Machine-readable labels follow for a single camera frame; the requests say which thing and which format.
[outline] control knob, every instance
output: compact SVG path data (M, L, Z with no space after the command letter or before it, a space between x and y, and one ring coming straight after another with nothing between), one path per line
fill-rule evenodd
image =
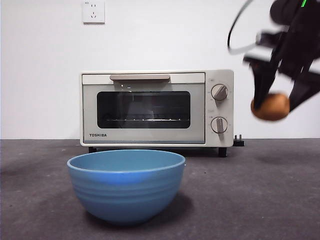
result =
M228 96L228 89L223 84L215 85L211 90L212 97L217 101L222 101Z
M216 117L212 120L211 127L215 133L222 134L228 128L228 122L223 117Z

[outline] oven label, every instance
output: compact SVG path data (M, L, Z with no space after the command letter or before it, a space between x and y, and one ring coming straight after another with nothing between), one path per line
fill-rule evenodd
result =
M107 137L106 133L89 133L90 137Z

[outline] glass window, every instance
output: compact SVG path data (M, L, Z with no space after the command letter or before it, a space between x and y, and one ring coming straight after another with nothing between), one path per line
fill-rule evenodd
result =
M190 105L187 91L101 91L97 124L101 129L187 129Z

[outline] toaster oven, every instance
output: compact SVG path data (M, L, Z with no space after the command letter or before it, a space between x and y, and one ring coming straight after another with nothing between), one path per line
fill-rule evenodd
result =
M80 74L80 144L97 148L219 148L234 142L232 70Z

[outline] electrical outlet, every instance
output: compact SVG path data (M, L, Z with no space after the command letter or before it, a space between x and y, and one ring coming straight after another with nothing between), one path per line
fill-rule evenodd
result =
M104 24L105 2L85 1L82 4L82 21L84 24Z

